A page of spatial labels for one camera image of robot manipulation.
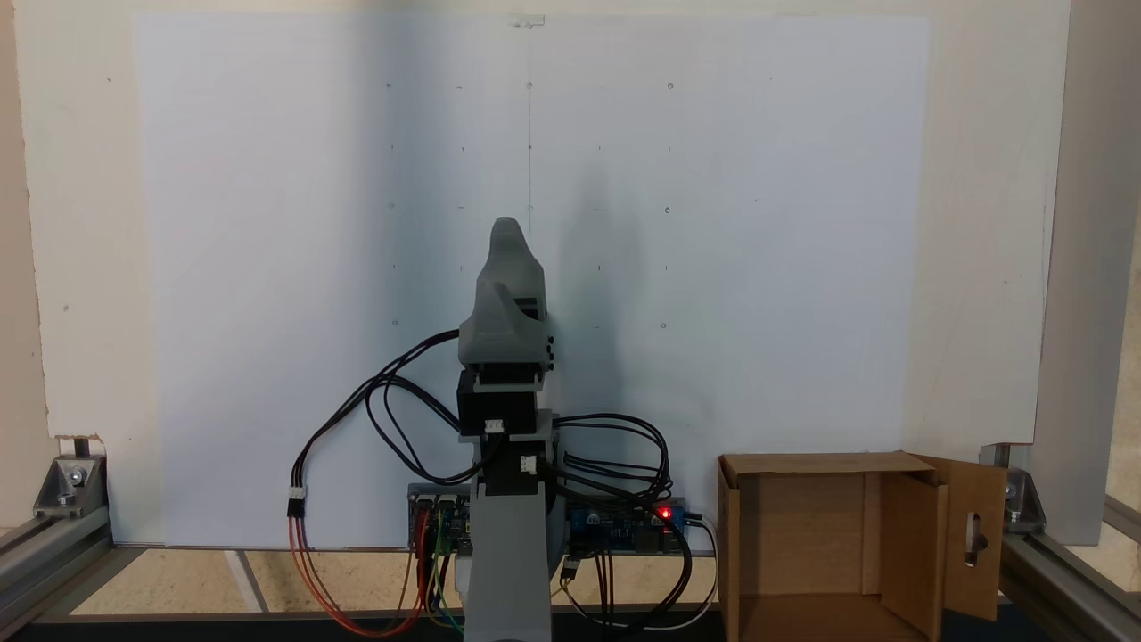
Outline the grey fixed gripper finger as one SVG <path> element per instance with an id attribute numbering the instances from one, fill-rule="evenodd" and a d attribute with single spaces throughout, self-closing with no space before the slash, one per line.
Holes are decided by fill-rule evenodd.
<path id="1" fill-rule="evenodd" d="M 547 304 L 545 269 L 531 252 L 521 224 L 513 217 L 497 217 L 489 228 L 488 259 L 480 270 L 480 287 L 505 286 L 513 300 Z"/>

